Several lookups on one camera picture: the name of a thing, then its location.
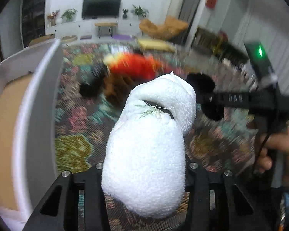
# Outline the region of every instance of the patterned floor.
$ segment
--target patterned floor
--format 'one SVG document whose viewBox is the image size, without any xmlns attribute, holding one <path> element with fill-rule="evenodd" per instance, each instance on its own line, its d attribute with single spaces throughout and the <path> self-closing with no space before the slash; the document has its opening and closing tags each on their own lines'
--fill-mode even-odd
<svg viewBox="0 0 289 231">
<path fill-rule="evenodd" d="M 102 61 L 111 46 L 121 44 L 82 44 L 63 49 L 64 69 L 56 105 L 56 157 L 59 171 L 73 173 L 87 170 L 103 161 L 110 131 L 120 116 L 120 110 L 105 100 L 101 93 L 94 99 L 83 99 L 79 83 L 88 79 L 91 65 Z M 219 64 L 215 59 L 200 56 L 187 57 L 185 53 L 148 52 L 168 64 L 164 72 L 174 71 L 185 78 L 190 71 L 202 71 L 216 82 L 217 90 L 246 90 L 239 74 Z M 197 106 L 196 120 L 185 137 L 186 153 L 201 160 L 209 171 L 230 169 L 238 173 L 252 157 L 254 132 L 246 129 L 247 111 L 226 109 L 220 122 L 209 120 Z M 141 218 L 128 211 L 123 204 L 105 196 L 112 230 L 169 230 L 185 219 L 188 194 L 178 210 L 169 218 Z M 83 226 L 83 194 L 79 196 L 79 230 Z"/>
</svg>

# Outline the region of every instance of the human hand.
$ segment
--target human hand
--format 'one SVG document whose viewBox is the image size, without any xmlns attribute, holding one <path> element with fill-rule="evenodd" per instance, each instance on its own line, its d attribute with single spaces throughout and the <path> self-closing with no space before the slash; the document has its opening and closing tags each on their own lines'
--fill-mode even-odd
<svg viewBox="0 0 289 231">
<path fill-rule="evenodd" d="M 247 125 L 248 128 L 256 129 L 254 122 Z M 258 152 L 266 134 L 256 135 L 254 148 Z M 285 168 L 283 176 L 283 185 L 289 187 L 289 126 L 286 133 L 277 133 L 269 137 L 265 143 L 258 160 L 256 161 L 258 171 L 264 173 L 272 167 L 272 159 L 267 156 L 268 149 L 275 149 L 285 154 Z"/>
</svg>

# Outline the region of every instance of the red box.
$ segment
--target red box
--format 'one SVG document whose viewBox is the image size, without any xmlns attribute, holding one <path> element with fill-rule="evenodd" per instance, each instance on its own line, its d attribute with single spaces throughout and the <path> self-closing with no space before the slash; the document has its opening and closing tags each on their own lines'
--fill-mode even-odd
<svg viewBox="0 0 289 231">
<path fill-rule="evenodd" d="M 210 9 L 214 9 L 216 6 L 216 2 L 217 0 L 206 0 L 205 5 Z"/>
</svg>

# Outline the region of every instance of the potted plant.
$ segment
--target potted plant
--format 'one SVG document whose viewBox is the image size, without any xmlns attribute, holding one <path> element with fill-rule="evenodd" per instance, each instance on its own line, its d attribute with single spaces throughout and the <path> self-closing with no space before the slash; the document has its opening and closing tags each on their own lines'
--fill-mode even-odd
<svg viewBox="0 0 289 231">
<path fill-rule="evenodd" d="M 123 16 L 122 16 L 122 18 L 123 18 L 123 19 L 126 19 L 126 18 L 127 18 L 127 12 L 128 12 L 129 10 L 126 9 L 126 8 L 124 8 L 124 9 L 122 9 L 122 11 L 123 11 Z"/>
<path fill-rule="evenodd" d="M 58 16 L 58 14 L 59 14 L 59 10 L 56 10 L 56 11 L 52 11 L 52 13 L 47 16 L 47 19 L 51 23 L 50 24 L 51 26 L 55 26 L 56 25 L 55 21 L 56 21 L 56 17 Z"/>
<path fill-rule="evenodd" d="M 139 20 L 143 19 L 144 17 L 147 17 L 147 14 L 149 13 L 147 9 L 142 8 L 141 6 L 136 7 L 135 5 L 133 5 L 133 7 L 134 9 L 131 10 L 131 12 L 136 16 L 138 16 Z"/>
<path fill-rule="evenodd" d="M 77 10 L 74 8 L 69 8 L 62 14 L 62 17 L 66 18 L 66 21 L 71 22 L 74 20 Z"/>
</svg>

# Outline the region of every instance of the yellow cushion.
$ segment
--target yellow cushion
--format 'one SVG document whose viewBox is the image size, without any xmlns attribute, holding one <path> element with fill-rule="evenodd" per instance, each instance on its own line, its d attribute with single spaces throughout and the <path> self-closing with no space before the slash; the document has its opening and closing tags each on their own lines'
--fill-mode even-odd
<svg viewBox="0 0 289 231">
<path fill-rule="evenodd" d="M 165 41 L 153 39 L 137 39 L 137 41 L 144 50 L 154 49 L 175 52 L 175 47 L 168 45 Z"/>
</svg>

